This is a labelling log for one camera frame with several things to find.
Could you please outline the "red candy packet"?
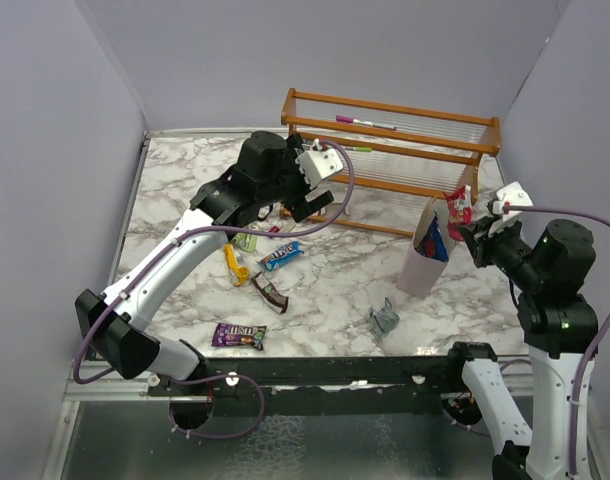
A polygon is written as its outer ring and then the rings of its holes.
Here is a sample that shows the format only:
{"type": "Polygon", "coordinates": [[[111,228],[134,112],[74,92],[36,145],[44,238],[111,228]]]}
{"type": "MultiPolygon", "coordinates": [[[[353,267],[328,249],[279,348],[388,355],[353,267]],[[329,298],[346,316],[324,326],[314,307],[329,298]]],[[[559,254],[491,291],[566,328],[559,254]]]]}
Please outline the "red candy packet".
{"type": "Polygon", "coordinates": [[[458,230],[460,225],[469,225],[473,219],[473,203],[471,186],[463,185],[452,193],[443,193],[448,208],[447,229],[449,236],[457,241],[463,241],[458,230]]]}

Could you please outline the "blue Burts chips bag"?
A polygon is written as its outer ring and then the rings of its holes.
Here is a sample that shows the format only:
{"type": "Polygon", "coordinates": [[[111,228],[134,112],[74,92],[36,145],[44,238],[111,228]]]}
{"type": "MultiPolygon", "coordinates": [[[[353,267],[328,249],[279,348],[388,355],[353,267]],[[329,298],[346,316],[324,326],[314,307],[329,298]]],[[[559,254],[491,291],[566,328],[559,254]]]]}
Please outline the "blue Burts chips bag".
{"type": "Polygon", "coordinates": [[[448,249],[442,237],[437,215],[434,215],[425,234],[418,241],[415,251],[425,258],[439,262],[445,263],[449,260],[448,249]]]}

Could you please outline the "white paper bag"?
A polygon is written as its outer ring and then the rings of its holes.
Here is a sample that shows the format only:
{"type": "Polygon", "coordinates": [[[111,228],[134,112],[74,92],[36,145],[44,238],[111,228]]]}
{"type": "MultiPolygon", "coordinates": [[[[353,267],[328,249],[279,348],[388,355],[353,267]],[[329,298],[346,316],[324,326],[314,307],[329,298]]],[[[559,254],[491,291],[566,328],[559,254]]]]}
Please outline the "white paper bag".
{"type": "Polygon", "coordinates": [[[449,262],[449,260],[443,263],[425,258],[415,251],[415,246],[425,234],[434,215],[439,218],[439,226],[448,249],[449,259],[456,246],[456,241],[449,236],[447,229],[448,208],[445,200],[440,198],[429,200],[419,219],[396,283],[398,290],[420,298],[424,298],[430,293],[449,262]]]}

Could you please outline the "green snack packet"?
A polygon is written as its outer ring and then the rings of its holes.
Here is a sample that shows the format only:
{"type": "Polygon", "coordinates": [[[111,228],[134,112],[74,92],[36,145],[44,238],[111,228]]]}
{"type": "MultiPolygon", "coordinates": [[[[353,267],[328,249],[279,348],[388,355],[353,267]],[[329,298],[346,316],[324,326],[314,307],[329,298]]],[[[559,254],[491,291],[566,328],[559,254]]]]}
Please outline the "green snack packet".
{"type": "Polygon", "coordinates": [[[238,233],[232,240],[231,244],[236,246],[247,253],[254,253],[256,251],[258,237],[249,233],[238,233]]]}

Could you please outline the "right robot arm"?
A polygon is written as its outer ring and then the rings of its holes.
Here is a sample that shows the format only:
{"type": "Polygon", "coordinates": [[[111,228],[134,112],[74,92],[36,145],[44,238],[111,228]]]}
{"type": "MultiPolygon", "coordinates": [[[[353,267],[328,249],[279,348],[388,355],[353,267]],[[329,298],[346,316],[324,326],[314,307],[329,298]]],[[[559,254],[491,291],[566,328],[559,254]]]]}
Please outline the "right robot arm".
{"type": "Polygon", "coordinates": [[[495,479],[588,479],[587,396],[593,368],[578,368],[597,351],[594,309],[579,290],[596,254],[593,235],[567,219],[549,222],[535,246],[521,224],[500,230],[483,218],[457,230],[477,267],[495,266],[520,291],[517,318],[529,350],[533,417],[527,423],[484,343],[457,342],[444,367],[446,383],[473,395],[494,448],[495,479]]]}

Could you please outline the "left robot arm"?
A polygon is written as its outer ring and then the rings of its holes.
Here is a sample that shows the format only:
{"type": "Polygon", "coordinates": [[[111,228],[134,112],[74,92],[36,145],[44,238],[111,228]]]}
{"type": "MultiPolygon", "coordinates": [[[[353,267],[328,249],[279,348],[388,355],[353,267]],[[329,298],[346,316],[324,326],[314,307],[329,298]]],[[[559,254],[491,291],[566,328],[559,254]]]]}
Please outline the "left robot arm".
{"type": "Polygon", "coordinates": [[[236,162],[199,188],[173,230],[134,269],[99,294],[86,289],[77,297],[83,343],[73,362],[75,382],[92,381],[80,368],[94,349],[110,372],[125,379],[150,372],[170,378],[184,394],[199,392],[206,380],[204,356],[184,340],[147,334],[151,320],[198,265],[247,233],[262,209],[282,203],[301,221],[332,202],[329,191],[312,201],[306,197],[342,171],[355,174],[347,152],[331,140],[316,139],[304,148],[298,134],[253,132],[236,162]]]}

